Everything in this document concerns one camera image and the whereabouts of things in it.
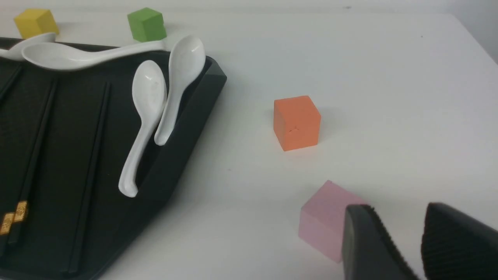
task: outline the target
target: spoon handle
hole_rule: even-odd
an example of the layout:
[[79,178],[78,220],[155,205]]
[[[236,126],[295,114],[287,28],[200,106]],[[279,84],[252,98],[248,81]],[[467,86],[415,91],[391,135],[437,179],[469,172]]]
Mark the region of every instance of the spoon handle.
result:
[[154,135],[154,142],[158,146],[163,146],[168,141],[173,129],[175,128],[178,111],[180,110],[180,102],[182,100],[185,88],[171,87],[169,88],[168,99],[162,113],[161,121]]
[[151,41],[151,42],[145,42],[145,43],[138,43],[138,44],[133,44],[130,46],[124,46],[120,48],[115,48],[115,49],[110,49],[110,50],[105,50],[105,51],[99,51],[95,53],[98,56],[98,59],[100,62],[124,57],[124,56],[129,56],[129,55],[134,55],[137,53],[143,53],[143,52],[148,52],[148,51],[154,51],[154,50],[165,50],[164,49],[164,44],[162,41]]
[[6,54],[7,54],[7,50],[0,49],[0,57],[7,58]]
[[138,193],[135,183],[136,170],[153,131],[153,126],[144,126],[142,124],[124,163],[118,187],[121,193],[128,197],[135,197]]

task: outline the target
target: black chopstick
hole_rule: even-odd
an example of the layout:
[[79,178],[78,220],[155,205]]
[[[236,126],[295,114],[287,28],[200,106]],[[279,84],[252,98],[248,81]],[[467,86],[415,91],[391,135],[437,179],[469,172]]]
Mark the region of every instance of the black chopstick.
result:
[[69,263],[68,273],[73,274],[78,272],[81,258],[81,250],[83,246],[83,238],[85,236],[85,228],[87,225],[88,208],[90,206],[90,198],[92,189],[95,182],[95,175],[97,173],[97,164],[100,153],[100,146],[102,142],[102,135],[104,133],[104,126],[106,122],[107,107],[109,104],[109,96],[111,94],[111,84],[105,83],[104,94],[102,96],[101,108],[99,113],[99,122],[97,131],[95,132],[95,139],[92,148],[92,155],[90,157],[90,165],[88,167],[88,175],[86,179],[85,191],[80,208],[80,215],[78,218],[78,225],[76,228],[76,236],[73,243],[73,251],[71,253],[71,260]]
[[45,139],[45,133],[47,130],[48,120],[50,119],[50,113],[52,111],[53,100],[55,96],[55,92],[57,90],[57,79],[54,78],[50,83],[50,92],[47,95],[47,100],[45,102],[45,110],[43,112],[43,117],[40,120],[38,125],[38,132],[36,134],[36,138],[31,148],[30,160],[28,164],[28,168],[26,171],[26,175],[24,177],[24,182],[22,184],[21,194],[19,196],[19,202],[17,203],[17,208],[15,210],[15,217],[12,222],[12,227],[10,229],[10,233],[8,235],[8,244],[14,245],[19,240],[19,235],[22,228],[22,222],[27,217],[28,212],[28,200],[29,194],[31,192],[31,187],[33,185],[33,179],[36,174],[36,168],[38,166],[38,159],[40,156],[41,148],[43,145],[43,141]]
[[12,72],[10,77],[7,79],[7,82],[0,88],[0,104],[1,104],[2,100],[5,98],[5,96],[7,95],[7,92],[10,89],[10,87],[14,84],[16,79],[20,76],[21,72],[22,72],[22,67],[19,64],[14,69],[14,71]]

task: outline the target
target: pink cube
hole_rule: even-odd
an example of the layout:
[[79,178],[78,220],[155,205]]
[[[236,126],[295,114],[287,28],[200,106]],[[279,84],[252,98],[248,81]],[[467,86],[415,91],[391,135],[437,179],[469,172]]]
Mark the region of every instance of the pink cube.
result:
[[331,181],[301,208],[299,237],[333,261],[342,261],[344,216],[350,204],[366,204]]

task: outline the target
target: white spoon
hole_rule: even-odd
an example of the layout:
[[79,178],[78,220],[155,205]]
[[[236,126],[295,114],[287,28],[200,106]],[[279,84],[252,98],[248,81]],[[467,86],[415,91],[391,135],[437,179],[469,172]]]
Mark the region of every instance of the white spoon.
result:
[[57,43],[41,43],[25,48],[22,55],[27,61],[42,68],[71,71],[154,50],[166,50],[166,38],[98,52],[82,51]]
[[55,36],[56,34],[51,32],[28,38],[14,45],[9,50],[0,49],[0,57],[15,61],[23,61],[22,50],[25,47],[42,42],[55,42]]
[[138,193],[135,183],[136,169],[161,117],[165,93],[166,82],[161,68],[152,60],[140,64],[133,78],[131,95],[142,125],[124,163],[118,184],[121,193],[128,197],[135,197]]
[[173,132],[185,89],[201,74],[206,53],[201,39],[189,35],[176,43],[169,56],[169,93],[161,122],[154,136],[157,145],[166,144]]

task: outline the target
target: black tray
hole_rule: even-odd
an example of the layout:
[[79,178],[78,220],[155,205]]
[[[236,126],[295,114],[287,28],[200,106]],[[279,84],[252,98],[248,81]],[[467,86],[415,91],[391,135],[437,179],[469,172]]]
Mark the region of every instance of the black tray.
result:
[[[17,42],[0,38],[0,48]],[[166,145],[147,145],[128,198],[118,180],[140,127],[133,75],[153,60],[168,84],[168,58],[148,52],[76,72],[0,59],[0,223],[28,203],[0,235],[0,279],[95,278],[167,204],[227,80],[208,57]]]

